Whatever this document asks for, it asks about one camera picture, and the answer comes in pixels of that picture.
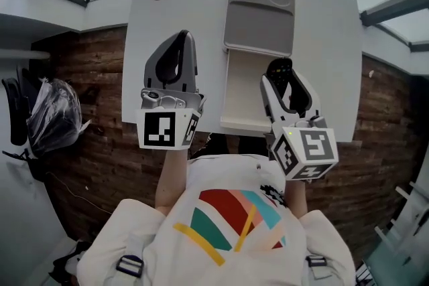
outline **white table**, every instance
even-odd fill
[[[181,29],[194,36],[197,87],[207,95],[199,131],[258,135],[221,127],[227,55],[223,29],[227,0],[133,0],[122,82],[122,120],[135,123],[145,62]],[[351,141],[361,85],[360,20],[356,0],[296,0],[294,67],[318,92],[322,114],[337,141]]]

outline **person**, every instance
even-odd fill
[[[113,278],[128,277],[115,266],[130,237],[144,242],[143,269],[141,283],[124,285],[354,285],[347,245],[321,211],[308,212],[306,183],[286,181],[263,141],[242,137],[232,155],[211,134],[189,161],[167,151],[155,208],[118,205],[78,264],[80,285],[122,285]]]

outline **green stripe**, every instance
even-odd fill
[[[214,248],[230,251],[232,246],[215,223],[199,208],[194,209],[190,227],[204,237]]]

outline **plastic bag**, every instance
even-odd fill
[[[27,119],[29,143],[35,156],[72,145],[89,125],[82,126],[76,92],[64,81],[43,81],[32,115]]]

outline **blue stripe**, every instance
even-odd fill
[[[270,230],[279,222],[280,215],[270,205],[265,203],[255,192],[241,191],[241,193],[256,206]]]

